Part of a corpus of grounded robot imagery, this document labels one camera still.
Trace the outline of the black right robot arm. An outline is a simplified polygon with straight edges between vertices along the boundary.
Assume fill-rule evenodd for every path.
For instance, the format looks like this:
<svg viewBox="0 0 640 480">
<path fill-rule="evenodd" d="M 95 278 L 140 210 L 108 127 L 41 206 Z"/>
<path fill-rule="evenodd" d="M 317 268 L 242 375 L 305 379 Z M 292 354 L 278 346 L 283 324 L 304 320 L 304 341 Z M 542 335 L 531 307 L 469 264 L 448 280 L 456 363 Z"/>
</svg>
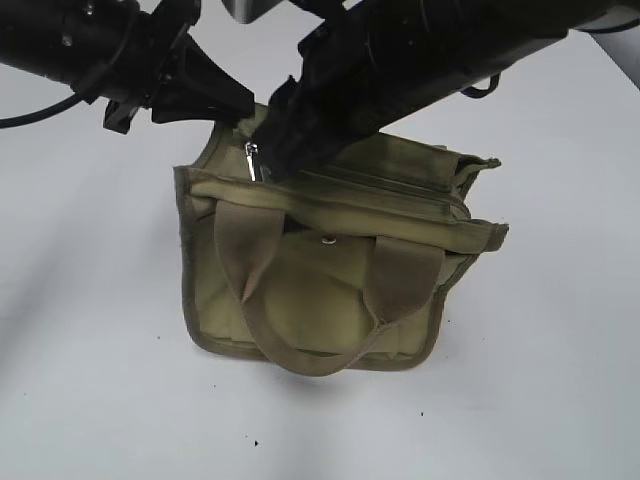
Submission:
<svg viewBox="0 0 640 480">
<path fill-rule="evenodd" d="M 487 81 L 572 30 L 639 23 L 635 1 L 304 1 L 321 24 L 298 46 L 299 78 L 271 96 L 251 141 L 275 178 L 328 161 L 383 127 Z"/>
</svg>

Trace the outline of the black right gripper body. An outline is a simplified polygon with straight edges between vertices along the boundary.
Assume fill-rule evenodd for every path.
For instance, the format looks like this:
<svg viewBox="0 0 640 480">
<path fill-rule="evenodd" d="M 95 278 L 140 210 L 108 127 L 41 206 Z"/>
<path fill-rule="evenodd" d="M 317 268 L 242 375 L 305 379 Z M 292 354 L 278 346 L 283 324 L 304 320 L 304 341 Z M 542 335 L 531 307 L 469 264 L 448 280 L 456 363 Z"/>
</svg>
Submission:
<svg viewBox="0 0 640 480">
<path fill-rule="evenodd" d="M 298 45 L 301 82 L 331 128 L 365 138 L 468 87 L 477 1 L 300 1 L 322 24 Z"/>
</svg>

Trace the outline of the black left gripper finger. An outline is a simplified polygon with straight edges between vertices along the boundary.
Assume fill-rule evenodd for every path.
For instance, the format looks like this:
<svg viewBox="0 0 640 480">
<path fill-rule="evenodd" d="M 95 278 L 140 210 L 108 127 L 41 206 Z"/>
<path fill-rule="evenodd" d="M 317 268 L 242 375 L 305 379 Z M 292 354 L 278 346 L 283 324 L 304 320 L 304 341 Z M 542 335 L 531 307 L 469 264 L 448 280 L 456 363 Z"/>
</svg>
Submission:
<svg viewBox="0 0 640 480">
<path fill-rule="evenodd" d="M 238 121 L 255 112 L 254 94 L 220 68 L 189 38 L 189 91 L 200 113 L 211 119 Z"/>
</svg>

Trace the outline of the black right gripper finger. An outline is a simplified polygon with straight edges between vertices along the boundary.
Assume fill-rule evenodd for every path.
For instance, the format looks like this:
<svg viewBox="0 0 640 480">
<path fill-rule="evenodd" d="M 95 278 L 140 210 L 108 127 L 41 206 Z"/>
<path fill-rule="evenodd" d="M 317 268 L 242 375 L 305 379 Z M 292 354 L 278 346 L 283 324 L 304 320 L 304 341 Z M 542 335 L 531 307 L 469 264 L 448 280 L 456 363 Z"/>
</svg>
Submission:
<svg viewBox="0 0 640 480">
<path fill-rule="evenodd" d="M 289 77 L 271 95 L 253 143 L 262 172 L 272 181 L 283 181 L 329 161 L 350 144 L 350 138 L 314 104 L 304 85 Z"/>
</svg>

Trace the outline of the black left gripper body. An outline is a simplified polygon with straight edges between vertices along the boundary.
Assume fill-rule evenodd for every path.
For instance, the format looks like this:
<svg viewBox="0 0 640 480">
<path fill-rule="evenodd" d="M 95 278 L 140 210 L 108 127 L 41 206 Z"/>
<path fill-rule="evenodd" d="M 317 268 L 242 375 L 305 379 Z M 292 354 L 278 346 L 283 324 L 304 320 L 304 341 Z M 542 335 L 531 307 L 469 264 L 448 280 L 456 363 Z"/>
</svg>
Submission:
<svg viewBox="0 0 640 480">
<path fill-rule="evenodd" d="M 220 68 L 189 34 L 201 10 L 200 1 L 161 1 L 152 12 L 137 13 L 104 85 L 104 128 L 128 133 L 141 109 L 159 124 L 216 118 Z"/>
</svg>

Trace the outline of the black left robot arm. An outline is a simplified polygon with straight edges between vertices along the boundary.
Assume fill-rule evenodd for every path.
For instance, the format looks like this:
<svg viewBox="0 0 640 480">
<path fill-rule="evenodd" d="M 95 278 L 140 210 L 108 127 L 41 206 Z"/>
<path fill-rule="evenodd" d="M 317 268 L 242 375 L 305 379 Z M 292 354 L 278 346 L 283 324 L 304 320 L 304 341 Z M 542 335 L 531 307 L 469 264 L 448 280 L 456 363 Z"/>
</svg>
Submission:
<svg viewBox="0 0 640 480">
<path fill-rule="evenodd" d="M 136 1 L 4 1 L 1 62 L 67 85 L 72 95 L 2 120 L 4 129 L 105 98 L 104 128 L 126 134 L 141 109 L 158 124 L 235 124 L 254 113 L 254 95 L 199 47 L 189 30 L 198 1 L 163 0 L 152 12 Z"/>
</svg>

